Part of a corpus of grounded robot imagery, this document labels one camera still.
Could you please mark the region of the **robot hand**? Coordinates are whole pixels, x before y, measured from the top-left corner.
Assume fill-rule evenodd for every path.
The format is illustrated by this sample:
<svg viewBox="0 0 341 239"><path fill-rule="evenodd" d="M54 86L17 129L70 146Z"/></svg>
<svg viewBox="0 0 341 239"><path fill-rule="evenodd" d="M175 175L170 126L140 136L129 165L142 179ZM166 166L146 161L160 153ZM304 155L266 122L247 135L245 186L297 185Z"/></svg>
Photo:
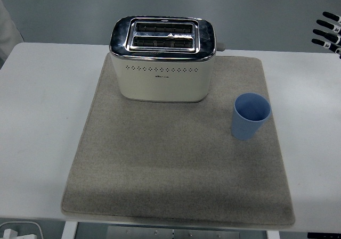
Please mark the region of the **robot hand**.
<svg viewBox="0 0 341 239"><path fill-rule="evenodd" d="M311 42L337 54L340 59L340 15L327 11L323 11L322 15L325 18L332 20L336 24L318 19L316 23L330 30L330 32L313 29L312 32L318 36L323 37L324 40L313 38Z"/></svg>

